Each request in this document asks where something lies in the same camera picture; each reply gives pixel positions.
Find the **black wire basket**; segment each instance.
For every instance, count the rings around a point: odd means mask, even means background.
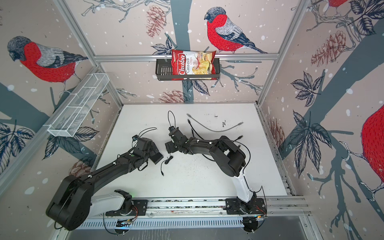
[[[156,75],[159,81],[170,81],[170,80],[218,80],[220,79],[220,60],[214,58],[212,63],[215,67],[216,74],[186,74],[186,75],[172,75],[172,63],[168,59],[156,60]]]

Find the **red bird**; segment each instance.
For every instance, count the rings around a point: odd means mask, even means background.
[[[208,39],[221,51],[235,52],[241,48],[251,48],[259,53],[266,53],[258,49],[227,16],[222,7],[213,7],[207,11],[204,17],[207,20]]]
[[[375,193],[384,188],[384,105],[372,114],[362,126],[361,143],[363,154],[353,153],[348,149],[345,142],[341,143],[346,145],[348,151],[346,161],[349,160],[349,154],[361,157],[369,163],[372,170],[380,177],[381,184],[374,190],[370,189],[365,183],[360,182],[372,194],[372,198],[368,200],[374,202]]]
[[[13,61],[20,60],[36,77],[41,80],[64,84],[72,75],[80,61],[88,59],[79,54],[63,51],[32,42],[30,39],[17,36],[8,42],[8,51]]]

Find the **bird head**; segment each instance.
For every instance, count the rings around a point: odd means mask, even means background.
[[[222,7],[213,7],[213,8],[210,8],[208,11],[207,11],[207,14],[205,15],[204,17],[204,20],[207,20],[208,22],[212,23],[214,21],[214,19],[218,16],[218,15],[221,15],[221,14],[226,14],[224,8]]]
[[[8,42],[7,48],[8,48],[9,56],[11,56],[13,61],[16,61],[17,59],[20,59],[20,61],[26,60],[25,54],[24,54],[24,47],[30,42],[31,40],[24,36],[14,37]]]

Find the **gray cable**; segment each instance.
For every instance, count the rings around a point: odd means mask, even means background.
[[[198,124],[202,125],[201,123],[199,123],[196,119],[194,119],[189,113],[187,113],[187,116],[192,118],[195,122],[197,122]],[[225,130],[222,130],[222,131],[215,131],[215,130],[211,130],[209,128],[207,128],[206,126],[202,125],[204,128],[208,129],[209,131],[212,131],[212,132],[225,132],[225,131],[228,131],[228,130],[231,130],[232,128],[234,127],[237,127],[237,126],[240,126],[241,124],[243,124],[243,122],[240,122],[238,123],[237,125],[233,126],[233,127],[230,127],[228,129],[225,129]]]

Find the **chips bag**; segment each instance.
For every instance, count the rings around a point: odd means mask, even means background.
[[[193,52],[172,50],[172,74],[216,74],[213,61],[216,51],[214,52]],[[191,79],[208,79],[216,80],[216,78],[191,78]]]

